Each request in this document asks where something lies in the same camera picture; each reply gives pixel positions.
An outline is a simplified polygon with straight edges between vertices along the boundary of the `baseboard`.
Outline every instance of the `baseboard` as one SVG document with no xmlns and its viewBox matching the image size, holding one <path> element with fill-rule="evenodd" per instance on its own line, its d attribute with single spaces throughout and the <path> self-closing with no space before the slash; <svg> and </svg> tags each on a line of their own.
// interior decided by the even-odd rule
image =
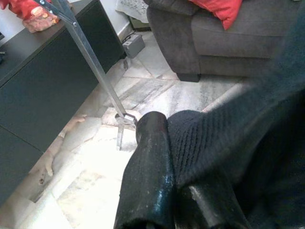
<svg viewBox="0 0 305 229">
<path fill-rule="evenodd" d="M 132 26 L 130 23 L 127 23 L 124 28 L 118 33 L 118 37 L 122 42 L 129 34 L 133 32 Z"/>
</svg>

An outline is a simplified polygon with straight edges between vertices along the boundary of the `cabinet door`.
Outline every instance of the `cabinet door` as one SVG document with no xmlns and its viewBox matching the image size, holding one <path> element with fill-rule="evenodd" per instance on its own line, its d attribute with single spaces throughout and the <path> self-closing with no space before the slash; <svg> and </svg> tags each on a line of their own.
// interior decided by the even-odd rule
<svg viewBox="0 0 305 229">
<path fill-rule="evenodd" d="M 108 70 L 123 51 L 98 1 L 79 22 Z M 0 125 L 45 151 L 97 83 L 64 30 L 0 88 Z"/>
<path fill-rule="evenodd" d="M 0 126 L 0 206 L 42 153 Z"/>
</svg>

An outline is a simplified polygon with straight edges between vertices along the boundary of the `gray sofa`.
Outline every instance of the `gray sofa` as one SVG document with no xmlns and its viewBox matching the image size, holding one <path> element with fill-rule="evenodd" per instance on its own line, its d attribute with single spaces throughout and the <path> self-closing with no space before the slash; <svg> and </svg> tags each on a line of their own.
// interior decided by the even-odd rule
<svg viewBox="0 0 305 229">
<path fill-rule="evenodd" d="M 201 75 L 256 76 L 281 46 L 299 2 L 244 0 L 225 31 L 207 10 L 188 0 L 145 0 L 147 17 L 171 69 L 182 81 Z"/>
</svg>

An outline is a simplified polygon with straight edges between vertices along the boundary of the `leg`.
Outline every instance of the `leg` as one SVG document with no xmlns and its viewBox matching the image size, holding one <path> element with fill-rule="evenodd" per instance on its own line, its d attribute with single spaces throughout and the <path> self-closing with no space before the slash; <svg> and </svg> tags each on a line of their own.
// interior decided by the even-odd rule
<svg viewBox="0 0 305 229">
<path fill-rule="evenodd" d="M 123 124 L 119 124 L 119 127 L 118 127 L 118 136 L 117 136 L 117 139 L 116 139 L 116 148 L 117 148 L 117 150 L 121 150 L 123 133 L 124 133 L 124 125 Z"/>
<path fill-rule="evenodd" d="M 199 82 L 200 80 L 200 74 L 196 73 L 177 73 L 177 76 L 181 81 Z"/>
</svg>

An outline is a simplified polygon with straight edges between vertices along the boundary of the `marble floor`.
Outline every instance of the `marble floor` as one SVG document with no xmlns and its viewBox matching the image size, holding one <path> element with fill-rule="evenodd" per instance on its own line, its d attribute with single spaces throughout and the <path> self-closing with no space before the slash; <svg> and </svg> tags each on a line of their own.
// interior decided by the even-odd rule
<svg viewBox="0 0 305 229">
<path fill-rule="evenodd" d="M 107 73 L 122 104 L 136 117 L 149 111 L 167 117 L 185 109 L 205 112 L 242 90 L 238 77 L 179 81 L 153 34 L 141 35 L 146 47 L 126 59 L 129 68 L 121 60 Z M 126 129 L 122 149 L 116 150 L 114 114 L 98 85 L 75 114 L 82 121 L 58 137 L 59 150 L 45 153 L 0 208 L 0 229 L 113 228 L 122 174 L 136 148 L 135 132 Z M 50 161 L 51 172 L 46 169 Z"/>
</svg>

